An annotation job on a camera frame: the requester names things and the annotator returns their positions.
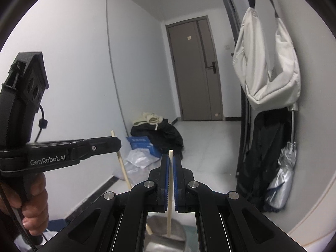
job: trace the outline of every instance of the brown door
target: brown door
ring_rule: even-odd
[[[168,28],[183,120],[223,120],[219,73],[206,19]]]

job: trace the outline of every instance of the silver bolt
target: silver bolt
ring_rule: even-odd
[[[143,185],[147,188],[151,188],[154,186],[154,182],[153,181],[146,181],[145,183],[143,183]]]
[[[230,192],[229,193],[229,198],[232,200],[237,200],[239,198],[239,194],[236,192]]]
[[[114,193],[113,193],[113,192],[106,192],[106,193],[104,194],[104,198],[105,198],[106,200],[111,200],[111,199],[114,198]]]
[[[188,183],[188,186],[191,188],[197,188],[198,187],[198,182],[197,181],[190,181]]]

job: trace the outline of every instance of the wooden stick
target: wooden stick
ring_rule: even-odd
[[[112,137],[115,137],[115,133],[114,131],[111,131],[111,135]],[[124,178],[125,178],[125,181],[127,183],[127,186],[129,188],[129,190],[132,189],[132,185],[131,185],[131,182],[129,181],[128,179],[128,175],[127,175],[127,172],[126,172],[126,169],[125,169],[125,165],[124,165],[124,161],[123,161],[123,158],[121,157],[121,153],[120,151],[117,151],[117,156],[118,156],[118,160],[119,160],[119,163],[120,163],[120,167],[121,167],[121,170],[123,172],[123,175],[124,175]],[[151,230],[151,228],[149,227],[148,224],[146,224],[146,231],[149,235],[152,235],[153,234],[153,231]]]
[[[167,237],[171,235],[171,215],[173,209],[174,177],[173,177],[173,150],[169,151],[169,187],[168,187],[168,213],[167,213]]]

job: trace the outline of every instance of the hanging bag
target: hanging bag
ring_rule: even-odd
[[[287,107],[300,96],[300,69],[291,37],[275,8],[274,68],[266,61],[265,39],[255,9],[255,0],[243,18],[233,58],[233,67],[254,110]]]

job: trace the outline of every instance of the silver umbrella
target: silver umbrella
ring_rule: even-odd
[[[296,163],[296,142],[294,142],[294,111],[297,105],[289,108],[292,111],[292,135],[291,141],[287,142],[285,148],[281,150],[278,159],[279,171],[267,189],[265,197],[265,207],[268,211],[278,212],[284,208],[292,188],[294,167]]]

